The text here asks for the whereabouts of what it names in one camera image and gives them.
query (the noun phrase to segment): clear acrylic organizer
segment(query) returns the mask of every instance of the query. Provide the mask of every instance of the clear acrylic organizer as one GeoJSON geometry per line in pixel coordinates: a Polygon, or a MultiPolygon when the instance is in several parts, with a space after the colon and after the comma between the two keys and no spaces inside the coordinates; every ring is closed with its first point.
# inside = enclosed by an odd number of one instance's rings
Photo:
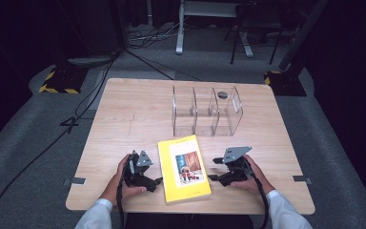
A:
{"type": "Polygon", "coordinates": [[[236,87],[173,87],[173,135],[234,135],[243,116],[236,87]]]}

